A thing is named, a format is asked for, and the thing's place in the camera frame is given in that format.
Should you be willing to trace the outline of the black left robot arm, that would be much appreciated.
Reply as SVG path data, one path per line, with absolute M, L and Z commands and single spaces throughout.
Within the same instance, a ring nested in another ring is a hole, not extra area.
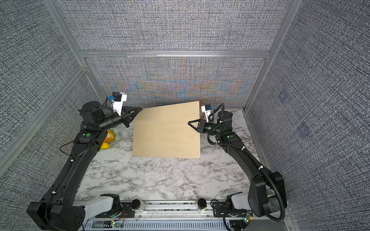
M 38 202 L 30 202 L 27 214 L 46 231 L 77 231 L 84 221 L 105 213 L 120 211 L 118 197 L 104 196 L 110 200 L 97 212 L 89 211 L 85 205 L 74 204 L 82 179 L 92 159 L 100 151 L 108 130 L 123 124 L 129 127 L 134 118 L 142 111 L 140 107 L 124 106 L 120 113 L 112 107 L 97 101 L 85 103 L 79 114 L 83 118 L 79 133 L 76 135 L 69 160 L 58 177 Z

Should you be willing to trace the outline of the small wooden easel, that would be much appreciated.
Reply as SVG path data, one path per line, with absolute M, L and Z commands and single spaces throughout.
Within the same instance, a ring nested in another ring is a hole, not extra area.
M 205 113 L 203 112 L 203 109 L 202 109 L 202 107 L 204 106 L 205 100 L 206 100 L 205 98 L 202 98 L 202 99 L 199 101 L 200 119 L 204 119 L 204 118 L 205 118 Z

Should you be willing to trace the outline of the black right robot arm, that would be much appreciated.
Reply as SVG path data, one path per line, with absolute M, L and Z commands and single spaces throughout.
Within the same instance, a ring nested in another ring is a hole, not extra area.
M 250 181 L 249 192 L 244 200 L 257 217 L 266 216 L 272 221 L 285 219 L 287 199 L 285 184 L 279 172 L 272 172 L 258 161 L 232 128 L 233 114 L 228 111 L 218 112 L 217 123 L 204 119 L 189 121 L 188 125 L 198 133 L 207 134 L 211 145 L 221 147 L 236 160 Z

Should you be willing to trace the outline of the light wooden board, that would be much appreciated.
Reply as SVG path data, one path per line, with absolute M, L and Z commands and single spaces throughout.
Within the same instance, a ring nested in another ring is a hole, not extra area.
M 188 125 L 199 112 L 199 101 L 143 109 L 134 119 L 133 155 L 199 159 L 200 134 Z

